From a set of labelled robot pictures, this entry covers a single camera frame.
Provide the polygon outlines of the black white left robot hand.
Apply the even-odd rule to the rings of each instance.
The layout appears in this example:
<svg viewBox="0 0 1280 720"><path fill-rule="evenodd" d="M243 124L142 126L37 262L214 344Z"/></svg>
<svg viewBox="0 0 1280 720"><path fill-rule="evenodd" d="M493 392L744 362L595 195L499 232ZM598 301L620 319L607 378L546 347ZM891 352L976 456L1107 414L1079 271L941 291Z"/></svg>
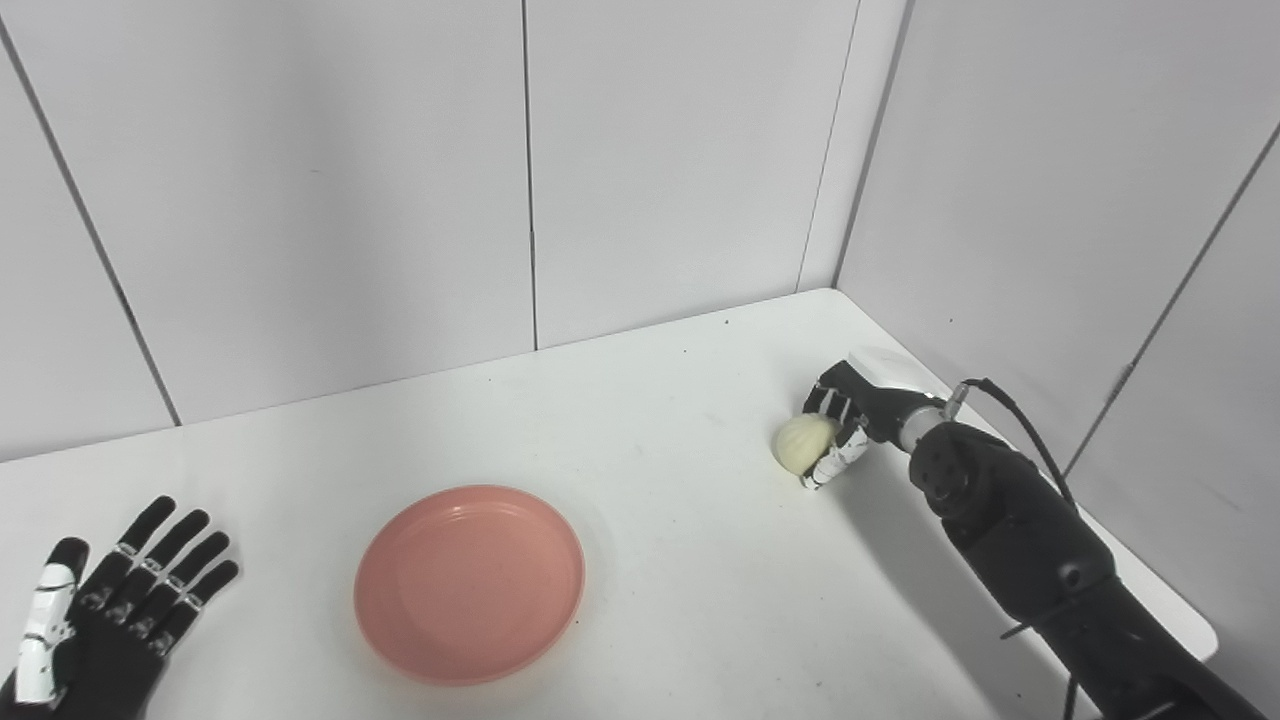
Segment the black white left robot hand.
<svg viewBox="0 0 1280 720"><path fill-rule="evenodd" d="M84 539L52 547L3 683L5 719L146 715L172 652L241 571L209 512L175 510L156 497L93 568Z"/></svg>

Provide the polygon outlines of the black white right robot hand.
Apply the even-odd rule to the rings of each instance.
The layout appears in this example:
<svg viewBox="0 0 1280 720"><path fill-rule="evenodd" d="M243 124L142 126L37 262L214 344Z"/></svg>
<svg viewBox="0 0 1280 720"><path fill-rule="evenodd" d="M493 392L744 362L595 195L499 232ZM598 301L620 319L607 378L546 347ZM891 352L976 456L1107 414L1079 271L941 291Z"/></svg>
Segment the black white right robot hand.
<svg viewBox="0 0 1280 720"><path fill-rule="evenodd" d="M819 489L849 469L872 443L890 443L905 454L943 420L946 400L918 389L869 382L847 360L824 370L801 406L835 424L835 437L817 459L803 464L800 482Z"/></svg>

